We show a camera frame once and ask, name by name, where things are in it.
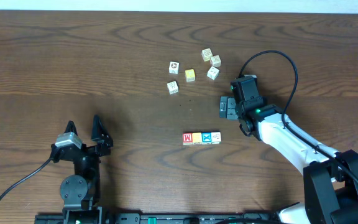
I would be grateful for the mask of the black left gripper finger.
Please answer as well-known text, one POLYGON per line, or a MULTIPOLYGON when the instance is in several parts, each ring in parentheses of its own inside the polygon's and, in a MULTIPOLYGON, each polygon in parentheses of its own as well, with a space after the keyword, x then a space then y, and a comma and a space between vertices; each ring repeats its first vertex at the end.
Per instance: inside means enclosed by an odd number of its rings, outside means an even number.
POLYGON ((106 146, 112 146, 111 135, 104 128, 99 115, 94 115, 93 118, 93 128, 91 133, 91 140, 98 143, 104 144, 106 146))
POLYGON ((76 126, 74 124, 73 121, 69 121, 67 126, 66 126, 66 129, 65 129, 65 133, 74 133, 74 134, 78 134, 77 133, 77 130, 76 130, 76 126))

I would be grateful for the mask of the green sided wooden block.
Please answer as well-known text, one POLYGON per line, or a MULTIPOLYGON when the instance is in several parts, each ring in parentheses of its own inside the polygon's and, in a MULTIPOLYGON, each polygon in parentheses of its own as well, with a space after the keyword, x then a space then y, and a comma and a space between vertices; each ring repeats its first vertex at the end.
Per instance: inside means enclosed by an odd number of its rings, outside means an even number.
POLYGON ((219 131, 211 132, 211 143, 212 144, 221 144, 221 142, 222 142, 221 133, 219 131))

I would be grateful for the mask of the blue X wooden block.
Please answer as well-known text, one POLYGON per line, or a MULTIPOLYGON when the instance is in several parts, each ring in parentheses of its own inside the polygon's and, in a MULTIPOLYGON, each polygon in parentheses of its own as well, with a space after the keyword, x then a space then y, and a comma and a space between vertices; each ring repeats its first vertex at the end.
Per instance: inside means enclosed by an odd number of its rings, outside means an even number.
POLYGON ((211 133, 201 133, 201 143, 202 144, 211 144, 212 143, 211 133))

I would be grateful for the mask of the yellow M wooden block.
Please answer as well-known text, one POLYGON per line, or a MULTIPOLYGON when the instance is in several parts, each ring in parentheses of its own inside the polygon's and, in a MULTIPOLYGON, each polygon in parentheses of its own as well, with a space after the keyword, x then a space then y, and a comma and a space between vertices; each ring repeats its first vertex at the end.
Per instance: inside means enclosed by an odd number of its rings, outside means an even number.
POLYGON ((192 144, 202 144, 202 133, 192 134, 192 144))

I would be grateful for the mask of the red letter wooden block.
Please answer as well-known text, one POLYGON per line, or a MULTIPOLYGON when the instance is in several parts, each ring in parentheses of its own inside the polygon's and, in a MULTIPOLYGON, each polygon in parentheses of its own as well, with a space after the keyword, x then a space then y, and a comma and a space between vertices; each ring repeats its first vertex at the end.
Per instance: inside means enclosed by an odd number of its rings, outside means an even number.
POLYGON ((183 133, 182 134, 182 143, 183 145, 192 145, 193 144, 193 136, 191 133, 183 133))

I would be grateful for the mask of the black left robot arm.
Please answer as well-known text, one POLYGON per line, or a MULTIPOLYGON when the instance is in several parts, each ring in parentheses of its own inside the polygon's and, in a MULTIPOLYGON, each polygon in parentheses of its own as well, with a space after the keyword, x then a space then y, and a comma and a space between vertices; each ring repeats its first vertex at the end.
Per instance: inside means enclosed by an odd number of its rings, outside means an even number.
POLYGON ((74 122, 69 121, 65 132, 51 145, 52 162, 69 161, 74 165, 74 174, 60 185, 64 223, 109 222, 109 212, 98 206, 101 196, 99 165, 101 157, 111 154, 113 140, 97 114, 93 118, 91 140, 96 143, 94 146, 83 143, 74 122))

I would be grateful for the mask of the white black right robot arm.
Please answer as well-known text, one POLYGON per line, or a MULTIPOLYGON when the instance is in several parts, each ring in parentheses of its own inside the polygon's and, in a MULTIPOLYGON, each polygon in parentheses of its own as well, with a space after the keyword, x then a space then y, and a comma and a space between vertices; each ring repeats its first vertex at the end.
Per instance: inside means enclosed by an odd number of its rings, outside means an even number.
POLYGON ((221 97, 219 115, 236 114, 240 130, 276 149, 303 176, 302 203, 270 215, 277 223, 358 223, 358 153, 339 152, 304 132, 276 105, 259 94, 257 78, 231 82, 232 97, 221 97))

